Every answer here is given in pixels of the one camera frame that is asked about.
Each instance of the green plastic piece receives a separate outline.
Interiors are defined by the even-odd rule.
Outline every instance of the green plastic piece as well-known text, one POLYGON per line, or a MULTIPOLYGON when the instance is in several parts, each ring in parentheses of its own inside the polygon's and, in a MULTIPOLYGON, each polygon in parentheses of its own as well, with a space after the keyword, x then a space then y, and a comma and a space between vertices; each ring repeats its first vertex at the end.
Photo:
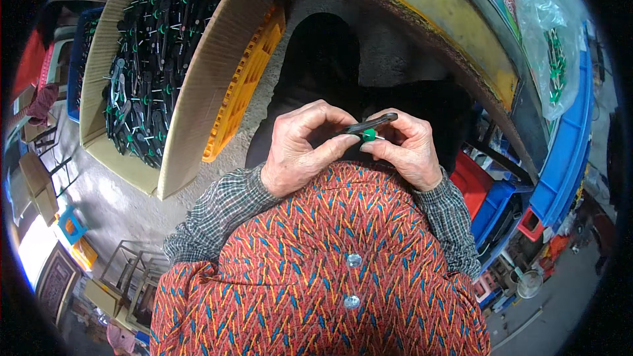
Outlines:
POLYGON ((363 141, 373 141, 376 139, 376 130, 370 128, 369 130, 363 131, 363 141))

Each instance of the wrinkled hand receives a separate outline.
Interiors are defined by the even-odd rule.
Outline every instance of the wrinkled hand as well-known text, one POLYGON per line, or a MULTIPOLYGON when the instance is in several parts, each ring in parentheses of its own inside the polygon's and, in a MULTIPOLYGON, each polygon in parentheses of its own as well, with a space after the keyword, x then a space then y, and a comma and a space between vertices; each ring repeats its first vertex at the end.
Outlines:
POLYGON ((431 191, 442 181, 431 125, 395 108, 381 110, 368 120, 386 113, 398 113, 397 120, 380 129, 380 135, 387 140, 366 142, 360 151, 372 154, 374 160, 391 162, 400 175, 421 192, 431 191))
POLYGON ((261 182, 278 198, 305 186, 360 141, 356 135, 339 135, 312 149, 308 139, 313 131, 338 131, 355 123, 351 114, 324 100, 280 115, 275 120, 268 159, 261 169, 261 182))

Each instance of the clear plastic bag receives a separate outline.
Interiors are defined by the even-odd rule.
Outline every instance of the clear plastic bag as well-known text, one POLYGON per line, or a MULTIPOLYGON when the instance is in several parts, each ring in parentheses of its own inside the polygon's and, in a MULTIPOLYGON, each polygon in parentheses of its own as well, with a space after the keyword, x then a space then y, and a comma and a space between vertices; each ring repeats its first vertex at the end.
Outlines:
POLYGON ((515 2, 523 45, 541 98, 543 117, 552 121, 572 106, 578 93, 580 51, 587 49, 582 28, 587 11, 581 0, 515 2), (564 77, 556 78, 557 67, 550 66, 550 46, 545 37, 545 33, 550 31, 558 36, 559 49, 564 54, 560 62, 564 77))

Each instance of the metal pin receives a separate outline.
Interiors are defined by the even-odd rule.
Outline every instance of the metal pin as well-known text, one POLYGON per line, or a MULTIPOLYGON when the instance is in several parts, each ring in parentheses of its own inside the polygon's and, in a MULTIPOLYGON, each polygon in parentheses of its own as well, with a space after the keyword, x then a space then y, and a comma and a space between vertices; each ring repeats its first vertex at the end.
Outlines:
POLYGON ((385 138, 383 138, 382 136, 378 136, 378 135, 375 135, 375 136, 374 136, 374 138, 376 138, 376 139, 386 140, 386 139, 385 139, 385 138))

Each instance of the clear button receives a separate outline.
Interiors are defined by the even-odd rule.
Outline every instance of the clear button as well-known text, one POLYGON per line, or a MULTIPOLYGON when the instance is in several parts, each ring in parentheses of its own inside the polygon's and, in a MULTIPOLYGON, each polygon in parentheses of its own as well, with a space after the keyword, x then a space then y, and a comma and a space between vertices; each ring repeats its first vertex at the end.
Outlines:
POLYGON ((350 268, 360 267, 362 263, 363 263, 363 258, 360 257, 356 253, 352 253, 351 255, 347 257, 347 266, 350 268))
POLYGON ((356 309, 360 305, 360 298, 356 296, 346 297, 343 305, 347 309, 356 309))

